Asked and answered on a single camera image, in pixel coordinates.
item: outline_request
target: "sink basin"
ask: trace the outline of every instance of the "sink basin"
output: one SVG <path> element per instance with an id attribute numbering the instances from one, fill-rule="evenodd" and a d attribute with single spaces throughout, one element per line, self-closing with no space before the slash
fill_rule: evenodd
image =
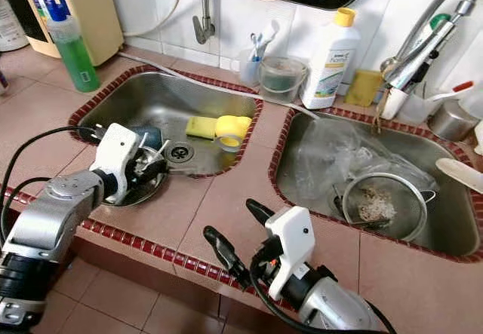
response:
<path id="1" fill-rule="evenodd" d="M 366 131 L 371 129 L 369 124 L 360 121 L 324 113 L 319 115 L 324 118 L 344 119 Z M 294 116 L 285 149 L 279 161 L 276 185 L 290 202 L 343 221 L 339 216 L 335 216 L 336 213 L 327 210 L 327 202 L 330 198 L 320 197 L 318 200 L 307 201 L 299 198 L 297 194 L 294 162 L 297 159 L 303 133 L 311 120 L 300 113 Z M 415 134 L 383 129 L 378 140 L 392 152 L 397 152 L 420 169 L 431 174 L 440 186 L 436 199 L 427 205 L 427 223 L 412 243 L 452 256 L 474 253 L 479 248 L 480 237 L 469 190 L 443 174 L 435 165 L 435 161 L 439 158 L 454 158 L 454 156 L 438 143 Z"/>
<path id="2" fill-rule="evenodd" d="M 162 72 L 144 72 L 131 76 L 117 87 L 78 124 L 157 127 L 162 130 L 163 138 L 171 141 L 165 151 L 171 167 L 188 174 L 211 175 L 232 166 L 236 154 L 225 152 L 208 139 L 187 136 L 188 119 L 193 115 L 253 118 L 256 107 L 251 98 L 202 87 Z M 85 133 L 81 136 L 92 141 Z"/>

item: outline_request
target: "sink drain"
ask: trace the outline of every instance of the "sink drain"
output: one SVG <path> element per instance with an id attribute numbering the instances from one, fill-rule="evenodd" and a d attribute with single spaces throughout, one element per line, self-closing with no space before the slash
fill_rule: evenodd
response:
<path id="1" fill-rule="evenodd" d="M 172 163 L 185 163 L 193 158 L 195 150 L 186 142 L 170 144 L 165 151 L 166 160 Z"/>

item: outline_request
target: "black cable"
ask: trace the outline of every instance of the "black cable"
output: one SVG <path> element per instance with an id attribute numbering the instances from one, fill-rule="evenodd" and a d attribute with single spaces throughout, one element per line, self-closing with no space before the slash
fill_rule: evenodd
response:
<path id="1" fill-rule="evenodd" d="M 10 210 L 10 205 L 14 201 L 15 196 L 19 194 L 19 192 L 23 189 L 23 187 L 25 187 L 26 185 L 29 185 L 30 183 L 34 183 L 34 182 L 47 182 L 48 180 L 50 180 L 50 178 L 48 178 L 48 177 L 31 178 L 31 179 L 28 179 L 28 180 L 23 181 L 22 183 L 20 183 L 11 192 L 10 197 L 7 199 L 7 202 L 3 206 L 2 212 L 0 213 L 0 232 L 1 232 L 0 241 L 2 242 L 2 246 L 3 246 L 3 243 L 5 242 L 5 240 L 6 240 L 7 236 L 8 236 L 8 233 L 6 232 L 6 228 L 7 228 L 7 223 L 6 223 L 7 213 Z"/>
<path id="2" fill-rule="evenodd" d="M 251 279 L 251 284 L 254 286 L 255 291 L 257 292 L 258 296 L 262 299 L 262 302 L 266 305 L 266 307 L 277 317 L 279 317 L 282 321 L 284 321 L 286 324 L 292 326 L 295 330 L 298 330 L 300 332 L 304 332 L 306 334 L 386 334 L 385 332 L 381 331 L 376 331 L 376 330 L 339 330 L 339 329 L 319 329 L 319 328 L 314 328 L 305 324 L 302 324 L 298 321 L 295 321 L 286 313 L 284 313 L 282 310 L 278 309 L 276 305 L 272 302 L 272 300 L 267 296 L 267 294 L 264 293 L 262 290 L 262 287 L 258 283 L 258 278 L 257 278 L 257 270 L 258 270 L 258 265 L 261 263 L 260 256 L 255 255 L 251 261 L 250 265 L 250 279 Z M 373 306 L 371 303 L 368 303 L 374 310 L 374 313 L 381 319 L 383 324 L 386 326 L 386 328 L 389 330 L 390 334 L 396 334 L 394 328 L 392 328 L 391 324 L 389 321 L 384 317 L 383 313 L 379 311 L 375 306 Z"/>
<path id="3" fill-rule="evenodd" d="M 40 133 L 38 136 L 34 136 L 33 138 L 30 138 L 24 144 L 22 144 L 19 147 L 19 149 L 17 149 L 16 152 L 14 153 L 12 159 L 10 160 L 10 163 L 8 164 L 7 170 L 5 171 L 2 186 L 0 188 L 0 210 L 3 209 L 3 203 L 5 201 L 5 192 L 7 191 L 8 180 L 10 179 L 10 175 L 12 173 L 12 170 L 14 169 L 15 162 L 17 161 L 20 153 L 22 153 L 22 151 L 26 147 L 34 143 L 36 140 L 39 140 L 45 136 L 50 136 L 51 134 L 65 132 L 67 130 L 89 130 L 90 132 L 95 133 L 95 129 L 90 127 L 76 127 L 76 126 L 61 127 L 61 128 L 48 130 L 47 132 L 44 132 L 44 133 Z"/>

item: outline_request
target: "clear plastic bag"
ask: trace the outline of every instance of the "clear plastic bag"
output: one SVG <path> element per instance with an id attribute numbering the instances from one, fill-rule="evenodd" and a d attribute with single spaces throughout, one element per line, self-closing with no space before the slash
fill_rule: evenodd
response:
<path id="1" fill-rule="evenodd" d="M 392 153 L 369 133 L 347 121 L 321 118 L 304 133 L 294 162 L 298 196 L 318 200 L 333 194 L 358 176 L 372 172 L 394 173 L 419 190 L 438 191 L 438 184 L 400 155 Z"/>

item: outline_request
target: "yellow bottle cap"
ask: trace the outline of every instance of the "yellow bottle cap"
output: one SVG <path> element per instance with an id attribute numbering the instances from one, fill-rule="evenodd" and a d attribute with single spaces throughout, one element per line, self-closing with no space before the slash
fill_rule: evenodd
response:
<path id="1" fill-rule="evenodd" d="M 354 23 L 355 11 L 351 8 L 338 8 L 334 22 L 343 27 L 350 27 Z"/>

